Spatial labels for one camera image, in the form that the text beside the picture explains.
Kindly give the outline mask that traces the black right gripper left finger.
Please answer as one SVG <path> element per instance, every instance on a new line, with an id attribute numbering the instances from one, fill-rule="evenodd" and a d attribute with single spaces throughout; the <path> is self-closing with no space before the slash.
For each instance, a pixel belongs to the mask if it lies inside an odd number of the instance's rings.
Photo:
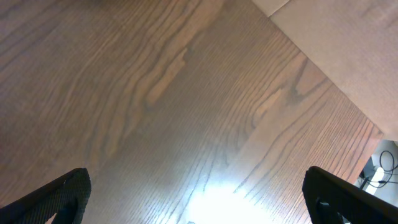
<path id="1" fill-rule="evenodd" d="M 76 168 L 1 208 L 1 223 L 81 223 L 91 194 L 86 168 Z"/>

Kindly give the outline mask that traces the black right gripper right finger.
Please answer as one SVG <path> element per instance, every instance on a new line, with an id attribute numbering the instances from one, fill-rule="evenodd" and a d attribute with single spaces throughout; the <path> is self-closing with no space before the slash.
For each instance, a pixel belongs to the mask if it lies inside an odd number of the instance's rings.
<path id="1" fill-rule="evenodd" d="M 397 224 L 397 207 L 317 167 L 310 167 L 302 192 L 313 224 Z"/>

